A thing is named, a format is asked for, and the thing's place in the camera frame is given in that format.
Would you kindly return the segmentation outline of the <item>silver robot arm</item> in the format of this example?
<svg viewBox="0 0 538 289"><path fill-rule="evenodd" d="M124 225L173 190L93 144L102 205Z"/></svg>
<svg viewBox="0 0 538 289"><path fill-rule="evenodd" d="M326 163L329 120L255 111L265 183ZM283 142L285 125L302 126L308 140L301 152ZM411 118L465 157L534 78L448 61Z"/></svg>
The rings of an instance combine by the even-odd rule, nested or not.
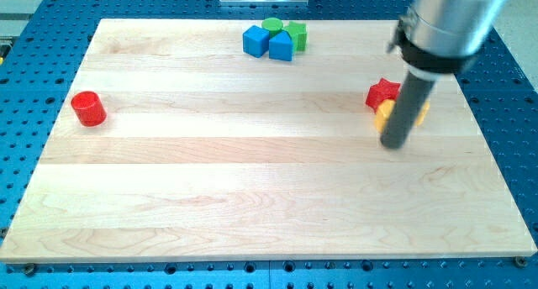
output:
<svg viewBox="0 0 538 289"><path fill-rule="evenodd" d="M401 51L409 71L435 81L466 70L508 0L413 0L398 19L388 52Z"/></svg>

